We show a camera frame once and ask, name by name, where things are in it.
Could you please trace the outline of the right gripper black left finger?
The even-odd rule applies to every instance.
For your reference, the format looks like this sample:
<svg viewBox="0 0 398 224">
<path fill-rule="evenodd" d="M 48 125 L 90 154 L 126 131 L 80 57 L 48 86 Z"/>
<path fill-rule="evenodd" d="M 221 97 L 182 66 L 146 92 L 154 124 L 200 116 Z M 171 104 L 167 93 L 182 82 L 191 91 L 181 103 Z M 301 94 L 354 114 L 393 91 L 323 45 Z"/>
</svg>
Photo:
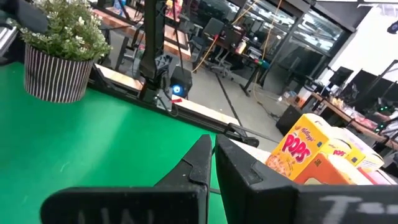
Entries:
<svg viewBox="0 0 398 224">
<path fill-rule="evenodd" d="M 212 140 L 202 135 L 153 187 L 69 187 L 47 197 L 42 224 L 208 224 Z"/>
</svg>

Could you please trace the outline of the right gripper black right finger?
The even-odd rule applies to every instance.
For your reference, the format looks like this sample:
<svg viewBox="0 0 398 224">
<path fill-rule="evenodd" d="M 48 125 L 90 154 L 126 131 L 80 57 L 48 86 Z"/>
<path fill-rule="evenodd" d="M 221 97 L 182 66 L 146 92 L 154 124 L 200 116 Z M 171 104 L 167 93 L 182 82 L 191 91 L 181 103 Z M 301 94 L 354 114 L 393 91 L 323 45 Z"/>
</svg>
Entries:
<svg viewBox="0 0 398 224">
<path fill-rule="evenodd" d="M 396 185 L 299 185 L 216 137 L 228 224 L 398 224 Z"/>
</svg>

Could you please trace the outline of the green table mat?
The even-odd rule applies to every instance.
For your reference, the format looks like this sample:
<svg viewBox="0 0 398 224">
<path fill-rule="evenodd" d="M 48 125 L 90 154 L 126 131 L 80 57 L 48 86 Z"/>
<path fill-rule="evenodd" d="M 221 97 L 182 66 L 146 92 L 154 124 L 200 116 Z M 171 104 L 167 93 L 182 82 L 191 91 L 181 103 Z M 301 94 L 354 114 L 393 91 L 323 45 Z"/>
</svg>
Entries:
<svg viewBox="0 0 398 224">
<path fill-rule="evenodd" d="M 39 224 L 67 187 L 150 187 L 206 131 L 94 90 L 57 104 L 30 96 L 19 63 L 0 67 L 0 224 Z"/>
</svg>

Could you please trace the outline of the black box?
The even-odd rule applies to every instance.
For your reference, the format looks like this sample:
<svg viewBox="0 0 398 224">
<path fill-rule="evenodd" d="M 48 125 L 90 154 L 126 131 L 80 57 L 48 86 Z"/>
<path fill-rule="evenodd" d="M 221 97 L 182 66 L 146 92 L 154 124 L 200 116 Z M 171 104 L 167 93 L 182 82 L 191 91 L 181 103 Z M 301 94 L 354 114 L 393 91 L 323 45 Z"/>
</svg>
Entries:
<svg viewBox="0 0 398 224">
<path fill-rule="evenodd" d="M 301 115 L 303 115 L 303 111 L 300 108 L 290 105 L 277 120 L 275 126 L 285 136 Z"/>
</svg>

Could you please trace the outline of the cluttered wooden desk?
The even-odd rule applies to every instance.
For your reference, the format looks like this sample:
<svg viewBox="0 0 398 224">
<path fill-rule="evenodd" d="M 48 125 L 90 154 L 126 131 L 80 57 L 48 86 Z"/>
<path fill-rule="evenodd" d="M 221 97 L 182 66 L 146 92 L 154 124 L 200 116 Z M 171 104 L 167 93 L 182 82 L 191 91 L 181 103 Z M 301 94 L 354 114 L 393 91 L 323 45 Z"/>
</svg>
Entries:
<svg viewBox="0 0 398 224">
<path fill-rule="evenodd" d="M 298 107 L 306 113 L 314 113 L 321 116 L 332 126 L 351 127 L 357 133 L 376 141 L 377 144 L 374 147 L 376 151 L 382 151 L 387 147 L 398 151 L 398 142 L 371 131 L 318 93 L 311 92 L 311 95 L 306 100 L 299 101 Z"/>
</svg>

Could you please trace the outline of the black device with blue light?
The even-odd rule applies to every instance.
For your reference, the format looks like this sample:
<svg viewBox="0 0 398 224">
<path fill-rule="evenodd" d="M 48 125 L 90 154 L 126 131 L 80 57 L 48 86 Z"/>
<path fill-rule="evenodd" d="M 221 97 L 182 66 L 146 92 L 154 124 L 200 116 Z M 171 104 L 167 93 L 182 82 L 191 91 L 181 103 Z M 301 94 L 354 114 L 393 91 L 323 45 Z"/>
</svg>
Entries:
<svg viewBox="0 0 398 224">
<path fill-rule="evenodd" d="M 192 84 L 191 71 L 176 66 L 170 78 L 170 87 L 172 88 L 173 94 L 182 98 L 188 98 L 188 93 Z"/>
</svg>

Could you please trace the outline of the black computer monitor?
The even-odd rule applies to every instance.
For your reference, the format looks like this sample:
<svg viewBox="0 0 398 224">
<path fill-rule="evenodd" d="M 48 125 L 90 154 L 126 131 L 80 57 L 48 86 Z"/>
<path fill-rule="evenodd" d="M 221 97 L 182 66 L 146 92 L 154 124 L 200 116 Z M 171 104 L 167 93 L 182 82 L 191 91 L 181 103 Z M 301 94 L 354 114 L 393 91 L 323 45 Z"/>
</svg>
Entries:
<svg viewBox="0 0 398 224">
<path fill-rule="evenodd" d="M 377 79 L 378 76 L 372 73 L 364 70 L 359 71 L 351 81 L 356 85 L 356 89 L 359 91 L 355 103 L 365 103 L 368 99 L 375 100 L 382 96 L 390 101 L 398 101 L 398 82 L 388 90 L 394 82 L 381 78 L 369 89 Z"/>
<path fill-rule="evenodd" d="M 333 75 L 329 79 L 330 83 L 328 87 L 332 88 L 335 85 L 341 86 L 352 73 L 353 71 L 351 69 L 348 69 L 346 67 L 339 67 L 337 71 L 333 71 Z"/>
</svg>

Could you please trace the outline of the potted plant in striped pot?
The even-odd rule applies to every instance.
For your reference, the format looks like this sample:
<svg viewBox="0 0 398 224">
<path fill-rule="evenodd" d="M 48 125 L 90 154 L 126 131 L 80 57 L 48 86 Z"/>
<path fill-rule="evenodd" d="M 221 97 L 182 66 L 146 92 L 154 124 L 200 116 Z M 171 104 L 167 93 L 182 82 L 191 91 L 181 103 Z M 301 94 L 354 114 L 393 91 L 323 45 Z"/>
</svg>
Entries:
<svg viewBox="0 0 398 224">
<path fill-rule="evenodd" d="M 100 29 L 101 19 L 89 0 L 36 0 L 47 18 L 43 33 L 19 26 L 25 42 L 24 88 L 44 101 L 80 100 L 93 64 L 111 46 Z"/>
</svg>

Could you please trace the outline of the grey office chair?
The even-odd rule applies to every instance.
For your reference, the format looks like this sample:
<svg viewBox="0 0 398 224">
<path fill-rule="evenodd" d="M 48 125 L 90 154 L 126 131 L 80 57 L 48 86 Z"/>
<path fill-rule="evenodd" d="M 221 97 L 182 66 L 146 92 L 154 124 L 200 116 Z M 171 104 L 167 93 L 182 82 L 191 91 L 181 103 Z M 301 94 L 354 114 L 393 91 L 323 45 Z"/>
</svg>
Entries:
<svg viewBox="0 0 398 224">
<path fill-rule="evenodd" d="M 226 57 L 236 49 L 239 35 L 239 31 L 230 23 L 211 18 L 201 36 L 193 37 L 194 43 L 199 44 L 199 53 L 192 63 L 192 73 L 204 65 L 210 70 L 218 70 L 222 77 L 228 76 L 232 63 L 227 62 Z"/>
</svg>

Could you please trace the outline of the black rounded device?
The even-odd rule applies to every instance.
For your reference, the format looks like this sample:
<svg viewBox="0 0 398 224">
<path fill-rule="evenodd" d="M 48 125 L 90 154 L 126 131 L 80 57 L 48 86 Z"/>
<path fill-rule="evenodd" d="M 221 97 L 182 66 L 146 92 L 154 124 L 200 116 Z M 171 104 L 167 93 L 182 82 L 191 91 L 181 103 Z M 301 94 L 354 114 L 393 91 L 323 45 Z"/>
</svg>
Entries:
<svg viewBox="0 0 398 224">
<path fill-rule="evenodd" d="M 8 19 L 32 32 L 44 33 L 48 29 L 47 16 L 26 0 L 0 0 L 0 27 L 12 29 Z"/>
</svg>

